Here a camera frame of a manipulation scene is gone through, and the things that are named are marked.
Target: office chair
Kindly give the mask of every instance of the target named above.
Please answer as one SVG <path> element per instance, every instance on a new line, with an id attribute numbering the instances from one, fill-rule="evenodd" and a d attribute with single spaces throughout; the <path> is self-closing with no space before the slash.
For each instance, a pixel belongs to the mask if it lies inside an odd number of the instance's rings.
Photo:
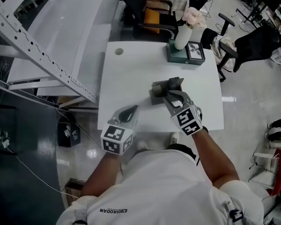
<path id="1" fill-rule="evenodd" d="M 168 14 L 160 14 L 159 24 L 144 23 L 145 9 L 147 0 L 123 0 L 127 7 L 126 12 L 131 12 L 134 15 L 133 21 L 133 38 L 144 41 L 168 42 L 169 39 L 174 39 L 178 33 L 178 26 L 175 16 L 171 15 L 173 4 L 167 0 L 156 0 L 158 2 L 169 5 L 169 10 L 165 10 Z M 158 8 L 150 8 L 152 10 L 164 10 Z M 160 33 L 150 31 L 145 28 L 157 28 Z"/>
<path id="2" fill-rule="evenodd" d="M 235 26 L 235 24 L 223 14 L 219 13 L 219 16 L 225 20 L 225 24 L 221 31 L 221 35 L 223 36 L 226 33 L 228 25 L 231 24 L 232 26 Z M 205 29 L 201 38 L 203 48 L 211 49 L 213 39 L 217 35 L 217 32 L 211 29 Z M 248 35 L 237 39 L 235 41 L 236 52 L 220 41 L 219 47 L 226 52 L 221 63 L 217 66 L 218 72 L 222 76 L 220 81 L 223 82 L 226 80 L 222 68 L 230 58 L 236 59 L 233 69 L 233 72 L 236 73 L 239 70 L 240 65 L 244 62 L 270 58 L 273 50 L 278 47 L 278 43 L 279 37 L 276 30 L 268 25 L 263 25 Z"/>

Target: black and white marker cube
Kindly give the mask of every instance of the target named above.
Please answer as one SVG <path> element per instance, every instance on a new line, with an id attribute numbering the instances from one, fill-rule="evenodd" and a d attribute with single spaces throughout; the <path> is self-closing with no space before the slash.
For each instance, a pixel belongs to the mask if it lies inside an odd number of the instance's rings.
<path id="1" fill-rule="evenodd" d="M 203 128 L 199 111 L 191 105 L 177 115 L 171 117 L 174 124 L 186 135 L 191 135 Z"/>
<path id="2" fill-rule="evenodd" d="M 106 124 L 101 133 L 104 151 L 122 155 L 132 144 L 133 130 Z"/>

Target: white cloth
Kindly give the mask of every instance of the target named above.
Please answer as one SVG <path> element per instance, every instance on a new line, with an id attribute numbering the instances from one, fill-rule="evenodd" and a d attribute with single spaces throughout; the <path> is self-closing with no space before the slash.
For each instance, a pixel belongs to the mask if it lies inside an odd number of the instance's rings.
<path id="1" fill-rule="evenodd" d="M 72 203 L 57 225 L 232 224 L 229 211 L 244 213 L 247 224 L 262 224 L 261 200 L 241 181 L 216 189 L 194 160 L 176 150 L 146 151 L 128 164 L 123 181 L 101 196 Z"/>
<path id="2" fill-rule="evenodd" d="M 214 58 L 217 65 L 221 63 L 221 60 L 224 58 L 226 54 L 226 52 L 222 50 L 219 46 L 220 41 L 223 42 L 228 47 L 232 48 L 236 52 L 235 44 L 231 41 L 229 37 L 223 37 L 221 35 L 216 36 L 211 45 L 211 50 L 214 52 Z M 224 68 L 230 72 L 233 72 L 234 65 L 235 65 L 235 58 L 230 58 L 224 65 Z"/>

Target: desk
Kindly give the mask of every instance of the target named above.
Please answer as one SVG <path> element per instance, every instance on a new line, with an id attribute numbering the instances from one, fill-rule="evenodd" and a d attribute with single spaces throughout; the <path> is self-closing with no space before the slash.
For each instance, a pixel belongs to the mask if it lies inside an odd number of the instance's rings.
<path id="1" fill-rule="evenodd" d="M 116 55 L 115 50 L 124 52 Z M 178 132 L 164 104 L 151 105 L 149 90 L 153 82 L 179 76 L 187 92 L 203 112 L 203 125 L 209 130 L 224 129 L 222 93 L 213 52 L 204 50 L 201 66 L 168 63 L 166 43 L 109 42 L 101 82 L 98 129 L 113 113 L 125 106 L 138 104 L 138 132 Z"/>

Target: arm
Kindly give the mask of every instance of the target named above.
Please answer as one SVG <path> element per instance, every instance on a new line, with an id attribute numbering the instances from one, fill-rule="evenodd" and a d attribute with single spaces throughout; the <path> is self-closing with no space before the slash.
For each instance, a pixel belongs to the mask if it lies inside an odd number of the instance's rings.
<path id="1" fill-rule="evenodd" d="M 220 188 L 232 180 L 239 180 L 233 163 L 205 130 L 192 135 L 207 177 Z"/>
<path id="2" fill-rule="evenodd" d="M 120 156 L 106 153 L 82 188 L 81 196 L 100 196 L 115 185 Z"/>

